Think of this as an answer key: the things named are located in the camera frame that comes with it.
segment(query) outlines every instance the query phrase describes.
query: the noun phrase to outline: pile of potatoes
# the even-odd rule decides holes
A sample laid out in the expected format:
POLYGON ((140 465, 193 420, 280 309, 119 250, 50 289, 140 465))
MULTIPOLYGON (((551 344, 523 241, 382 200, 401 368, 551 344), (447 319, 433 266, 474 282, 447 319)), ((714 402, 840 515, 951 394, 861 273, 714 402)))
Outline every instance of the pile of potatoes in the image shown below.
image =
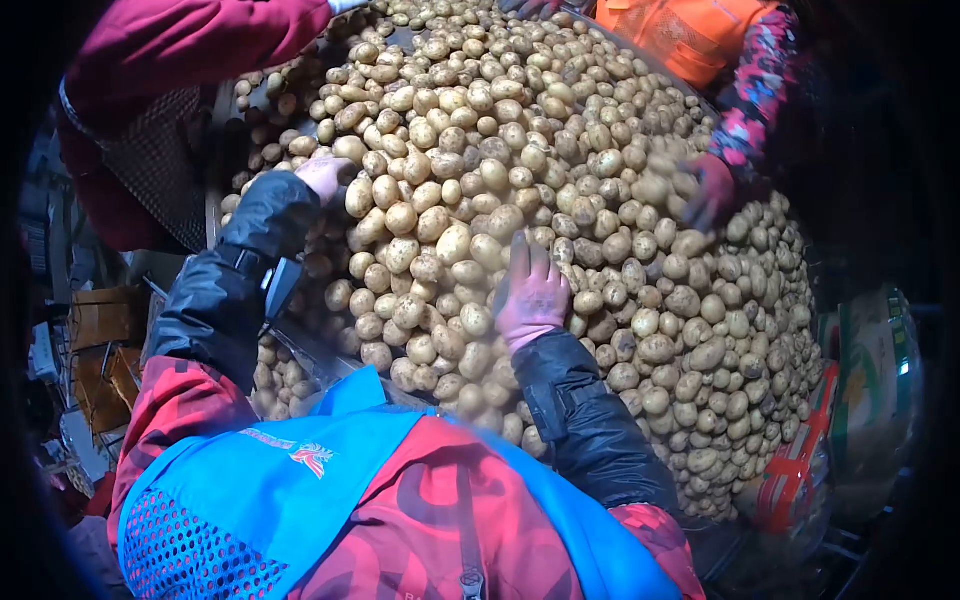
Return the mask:
POLYGON ((255 149, 225 199, 309 156, 360 169, 346 214, 307 236, 290 312, 400 390, 539 458, 491 314, 525 230, 570 281, 566 327, 673 471, 682 508, 736 517, 731 494, 794 439, 823 369, 789 202, 775 193, 721 231, 687 229, 698 182, 678 165, 707 148, 713 119, 567 14, 377 0, 327 35, 348 62, 318 75, 308 52, 287 73, 305 91, 275 92, 277 110, 287 95, 293 108, 247 110, 255 149), (394 26, 430 36, 405 56, 384 39, 394 26), (297 110, 316 138, 281 132, 297 110))
POLYGON ((317 388, 293 352, 268 333, 260 338, 256 358, 250 396, 254 412, 264 420, 305 417, 316 403, 305 400, 317 388))

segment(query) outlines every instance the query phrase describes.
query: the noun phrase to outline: mesh vest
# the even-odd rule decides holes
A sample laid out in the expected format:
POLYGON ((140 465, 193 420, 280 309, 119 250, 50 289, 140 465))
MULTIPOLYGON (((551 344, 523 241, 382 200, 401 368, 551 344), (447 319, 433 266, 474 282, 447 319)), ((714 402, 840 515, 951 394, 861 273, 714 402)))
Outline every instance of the mesh vest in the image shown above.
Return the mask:
POLYGON ((703 89, 736 64, 747 28, 776 7, 758 0, 599 0, 597 21, 703 89))
MULTIPOLYGON (((337 543, 373 476, 417 420, 435 413, 383 401, 368 367, 339 382, 308 417, 187 438, 165 450, 137 479, 120 515, 117 554, 133 594, 286 598, 337 543)), ((679 600, 650 551, 603 506, 513 444, 475 433, 550 518, 588 600, 679 600)), ((481 565, 467 567, 464 599, 489 597, 481 565)))

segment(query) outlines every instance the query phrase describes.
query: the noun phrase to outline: maroon jacket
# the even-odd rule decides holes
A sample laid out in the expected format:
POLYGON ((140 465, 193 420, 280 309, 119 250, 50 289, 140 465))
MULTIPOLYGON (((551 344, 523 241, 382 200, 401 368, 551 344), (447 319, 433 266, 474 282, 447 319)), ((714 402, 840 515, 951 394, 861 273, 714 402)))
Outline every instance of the maroon jacket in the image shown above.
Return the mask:
MULTIPOLYGON (((294 58, 332 18, 326 0, 117 0, 65 75, 81 122, 120 135, 154 100, 294 58)), ((58 103, 61 154, 91 225, 111 248, 177 244, 104 166, 58 103)))

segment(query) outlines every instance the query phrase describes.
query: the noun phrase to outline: pink glove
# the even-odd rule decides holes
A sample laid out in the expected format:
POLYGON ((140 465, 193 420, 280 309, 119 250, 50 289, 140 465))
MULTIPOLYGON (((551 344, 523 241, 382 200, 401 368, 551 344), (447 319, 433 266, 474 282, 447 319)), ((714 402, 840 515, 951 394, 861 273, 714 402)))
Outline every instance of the pink glove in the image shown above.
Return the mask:
POLYGON ((340 187, 349 185, 356 176, 357 167, 349 158, 318 156, 304 162, 294 175, 320 197, 320 206, 326 207, 337 196, 340 187))
POLYGON ((570 303, 570 283, 540 244, 527 244, 523 231, 514 234, 510 270, 493 300, 496 329, 510 355, 544 333, 563 328, 570 303))
POLYGON ((696 160, 681 165, 681 170, 700 181, 700 191, 690 199, 684 211, 684 222, 707 233, 720 219, 729 219, 739 208, 733 194, 733 176, 727 163, 706 153, 696 160))

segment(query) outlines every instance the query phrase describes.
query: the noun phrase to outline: camouflage sleeve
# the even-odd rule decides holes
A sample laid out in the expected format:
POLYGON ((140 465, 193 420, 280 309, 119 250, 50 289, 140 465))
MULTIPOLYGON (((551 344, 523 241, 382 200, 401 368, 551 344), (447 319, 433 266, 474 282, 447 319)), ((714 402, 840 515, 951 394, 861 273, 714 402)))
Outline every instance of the camouflage sleeve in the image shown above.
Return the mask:
POLYGON ((708 151, 739 183, 752 183, 788 88, 797 82, 797 15, 780 5, 747 30, 736 69, 733 106, 720 117, 708 151))
POLYGON ((242 429, 256 421, 240 388, 212 368, 169 356, 147 361, 117 462, 107 527, 113 550, 124 500, 156 457, 184 438, 242 429))
POLYGON ((610 509, 624 527, 634 534, 684 598, 706 600, 704 589, 693 570, 693 556, 684 531, 672 516, 651 504, 629 504, 610 509))

